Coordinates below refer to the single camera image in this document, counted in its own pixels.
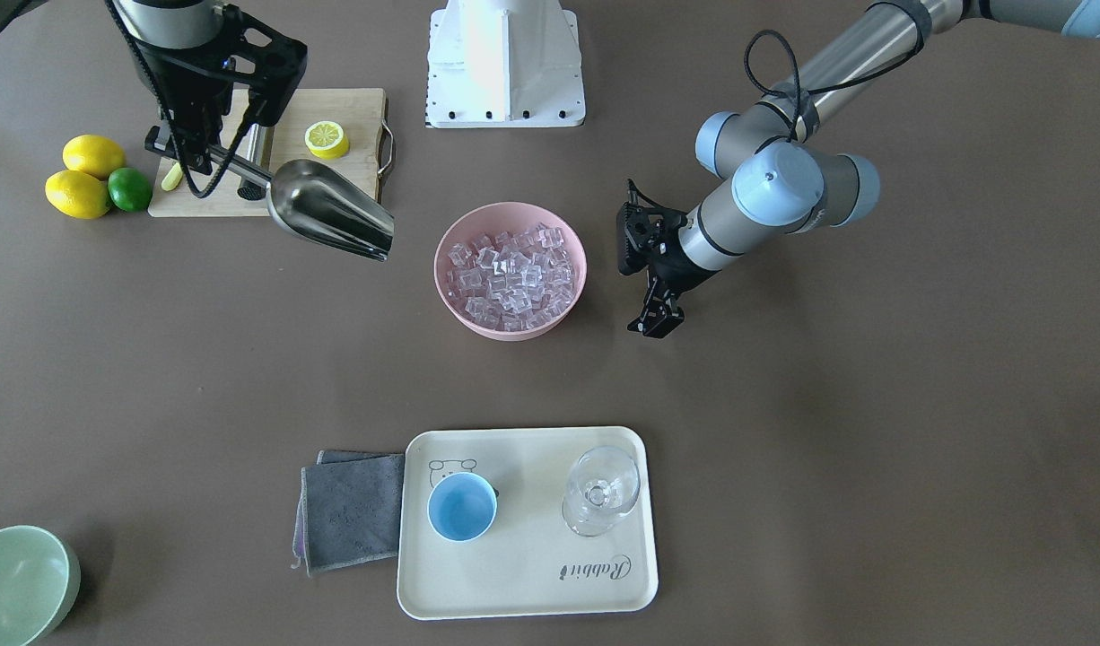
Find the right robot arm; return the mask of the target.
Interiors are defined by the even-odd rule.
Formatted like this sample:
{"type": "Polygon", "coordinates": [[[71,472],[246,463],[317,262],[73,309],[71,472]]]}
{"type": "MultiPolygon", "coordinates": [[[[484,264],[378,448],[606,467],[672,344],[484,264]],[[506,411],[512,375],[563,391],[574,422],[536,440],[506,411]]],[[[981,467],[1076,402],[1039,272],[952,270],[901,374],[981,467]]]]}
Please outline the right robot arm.
{"type": "Polygon", "coordinates": [[[144,85],[166,122],[165,147],[190,171],[211,175],[210,144],[221,142],[231,89],[248,86],[240,130],[273,127],[307,69],[308,50],[222,1],[114,1],[144,85]]]}

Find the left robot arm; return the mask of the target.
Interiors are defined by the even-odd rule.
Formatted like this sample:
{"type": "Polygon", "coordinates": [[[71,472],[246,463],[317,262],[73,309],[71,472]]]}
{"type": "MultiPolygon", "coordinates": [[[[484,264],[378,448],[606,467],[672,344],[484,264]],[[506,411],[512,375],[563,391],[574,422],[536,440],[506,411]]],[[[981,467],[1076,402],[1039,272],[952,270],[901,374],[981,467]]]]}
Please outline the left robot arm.
{"type": "Polygon", "coordinates": [[[1100,1],[875,1],[806,63],[798,62],[782,33],[758,31],[746,52],[774,39],[790,74],[766,85],[744,62],[762,99],[743,113],[710,114],[698,127],[696,158],[719,186],[694,208],[676,210],[645,196],[632,180],[627,185],[616,218],[618,269],[623,275],[647,275],[642,309],[628,330],[662,338],[685,320],[678,303],[682,294],[755,247],[869,215],[881,197],[875,164],[811,150],[809,138],[870,83],[968,18],[1100,39],[1100,1]]]}

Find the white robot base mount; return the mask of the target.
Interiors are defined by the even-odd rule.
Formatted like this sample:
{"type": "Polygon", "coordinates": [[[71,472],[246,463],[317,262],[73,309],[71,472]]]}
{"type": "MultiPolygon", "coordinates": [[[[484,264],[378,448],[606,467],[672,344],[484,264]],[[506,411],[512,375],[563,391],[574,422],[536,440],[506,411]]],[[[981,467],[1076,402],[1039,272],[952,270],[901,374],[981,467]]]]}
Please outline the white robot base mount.
{"type": "Polygon", "coordinates": [[[428,25],[424,125],[586,121],[578,17],[558,1],[449,1],[428,25]]]}

